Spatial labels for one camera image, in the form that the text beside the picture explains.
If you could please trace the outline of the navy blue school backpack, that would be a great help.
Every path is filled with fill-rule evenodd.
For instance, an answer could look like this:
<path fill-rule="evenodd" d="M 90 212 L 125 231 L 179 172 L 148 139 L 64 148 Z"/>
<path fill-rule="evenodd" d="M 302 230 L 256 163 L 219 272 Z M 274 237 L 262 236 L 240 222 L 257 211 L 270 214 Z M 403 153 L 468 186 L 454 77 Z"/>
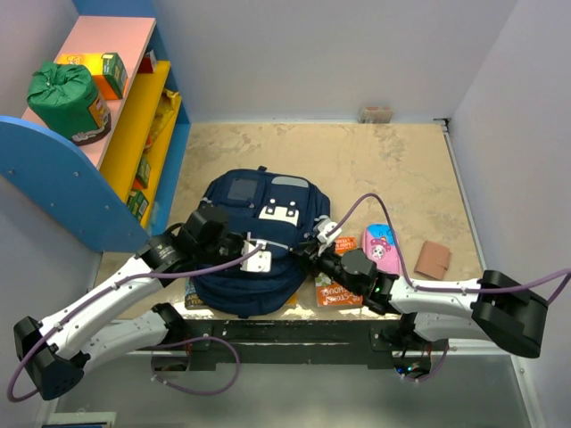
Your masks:
<path fill-rule="evenodd" d="M 199 202 L 228 214 L 228 231 L 265 242 L 270 271 L 239 268 L 193 279 L 204 304 L 241 318 L 272 313 L 286 304 L 307 273 L 291 253 L 313 235 L 331 214 L 329 197 L 308 179 L 268 172 L 265 168 L 233 169 L 213 180 Z"/>

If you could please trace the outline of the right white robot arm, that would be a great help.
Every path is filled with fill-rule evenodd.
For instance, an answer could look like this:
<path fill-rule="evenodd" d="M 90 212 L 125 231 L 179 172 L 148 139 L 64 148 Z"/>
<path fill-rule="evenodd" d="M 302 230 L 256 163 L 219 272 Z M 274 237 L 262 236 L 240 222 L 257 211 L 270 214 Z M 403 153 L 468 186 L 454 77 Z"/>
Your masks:
<path fill-rule="evenodd" d="M 378 269 L 361 248 L 339 255 L 308 241 L 291 254 L 305 270 L 323 273 L 360 296 L 378 315 L 400 315 L 402 324 L 388 339 L 407 350 L 468 339 L 492 342 L 523 358 L 541 355 L 549 303 L 499 271 L 458 282 L 410 280 Z"/>

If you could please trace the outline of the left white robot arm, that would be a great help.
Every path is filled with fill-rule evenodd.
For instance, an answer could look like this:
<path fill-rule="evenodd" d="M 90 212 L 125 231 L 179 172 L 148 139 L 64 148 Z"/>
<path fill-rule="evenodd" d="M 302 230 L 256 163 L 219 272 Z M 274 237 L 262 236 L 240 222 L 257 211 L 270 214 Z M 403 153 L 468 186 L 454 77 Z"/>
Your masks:
<path fill-rule="evenodd" d="M 228 231 L 220 208 L 195 210 L 184 223 L 168 227 L 149 241 L 111 277 L 66 308 L 36 320 L 24 317 L 13 328 L 20 361 L 7 387 L 11 402 L 35 395 L 57 399 L 100 365 L 134 350 L 190 351 L 211 336 L 193 336 L 169 303 L 154 305 L 141 317 L 117 316 L 180 278 L 229 269 L 247 270 L 263 261 L 264 243 L 248 233 Z"/>

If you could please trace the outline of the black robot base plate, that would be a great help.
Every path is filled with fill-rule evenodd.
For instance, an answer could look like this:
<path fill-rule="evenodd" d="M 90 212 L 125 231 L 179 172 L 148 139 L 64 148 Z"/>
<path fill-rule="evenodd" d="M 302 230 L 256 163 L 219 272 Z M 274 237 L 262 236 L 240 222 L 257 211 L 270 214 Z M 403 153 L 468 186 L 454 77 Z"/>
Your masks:
<path fill-rule="evenodd" d="M 214 338 L 229 342 L 243 364 L 350 365 L 393 369 L 435 355 L 444 341 L 398 338 L 398 320 L 187 320 L 186 331 L 166 340 L 202 337 L 190 346 L 190 368 L 212 370 L 233 363 L 233 354 Z"/>

